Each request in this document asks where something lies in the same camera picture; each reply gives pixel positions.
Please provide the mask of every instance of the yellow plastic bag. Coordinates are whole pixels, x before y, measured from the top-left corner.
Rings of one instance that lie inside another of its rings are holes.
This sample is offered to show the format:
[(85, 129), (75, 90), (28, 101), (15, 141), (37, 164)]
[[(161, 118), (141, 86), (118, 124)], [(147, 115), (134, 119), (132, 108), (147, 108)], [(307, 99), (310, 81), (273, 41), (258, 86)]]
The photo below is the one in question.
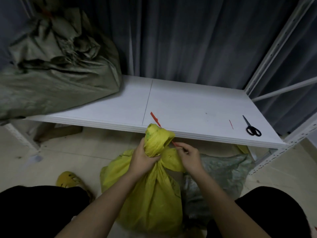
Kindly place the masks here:
[[(153, 169), (138, 181), (127, 197), (117, 222), (124, 228), (154, 234), (177, 236), (183, 219), (180, 188), (165, 168), (185, 172), (174, 148), (169, 148), (175, 134), (156, 124), (150, 124), (145, 133), (145, 153), (150, 157), (161, 155)], [(127, 150), (100, 173), (101, 190), (110, 188), (129, 168), (133, 150)]]

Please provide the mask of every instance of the tiled floor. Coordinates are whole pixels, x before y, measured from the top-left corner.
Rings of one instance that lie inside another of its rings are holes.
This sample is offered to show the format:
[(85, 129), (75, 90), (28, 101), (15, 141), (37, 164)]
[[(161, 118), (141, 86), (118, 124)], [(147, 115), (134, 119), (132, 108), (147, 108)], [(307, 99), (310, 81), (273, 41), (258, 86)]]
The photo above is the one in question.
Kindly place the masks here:
[[(34, 153), (0, 127), (0, 192), (15, 185), (54, 185), (57, 176), (69, 170), (80, 176), (91, 190), (100, 194), (99, 173), (103, 166), (124, 150), (135, 148), (142, 134), (84, 128), (81, 134), (49, 140), (42, 144), (37, 163), (28, 161)], [(200, 140), (178, 139), (197, 147), (201, 153), (231, 156), (235, 146)], [(252, 176), (243, 194), (258, 186), (272, 186), (287, 192), (317, 226), (317, 164), (299, 144)], [(110, 237), (127, 237), (115, 226)]]

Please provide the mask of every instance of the right hand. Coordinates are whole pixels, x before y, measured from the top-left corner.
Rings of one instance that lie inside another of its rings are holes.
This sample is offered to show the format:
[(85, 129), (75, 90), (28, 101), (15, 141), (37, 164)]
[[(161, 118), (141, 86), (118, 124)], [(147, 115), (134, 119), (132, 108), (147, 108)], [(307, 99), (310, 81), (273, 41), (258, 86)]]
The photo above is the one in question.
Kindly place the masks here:
[(191, 176), (195, 175), (196, 173), (200, 173), (201, 171), (204, 171), (203, 165), (201, 164), (198, 149), (185, 143), (176, 142), (175, 144), (178, 146), (176, 147), (176, 149), (178, 155), (182, 160), (183, 166)]

